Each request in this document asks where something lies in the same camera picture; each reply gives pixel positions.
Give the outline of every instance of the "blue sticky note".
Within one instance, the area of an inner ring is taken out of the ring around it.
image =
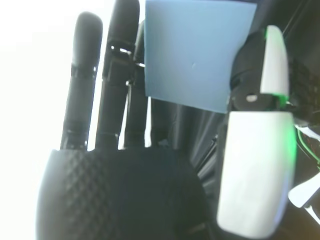
[[[145,7],[146,95],[225,113],[233,61],[257,4],[147,0]]]

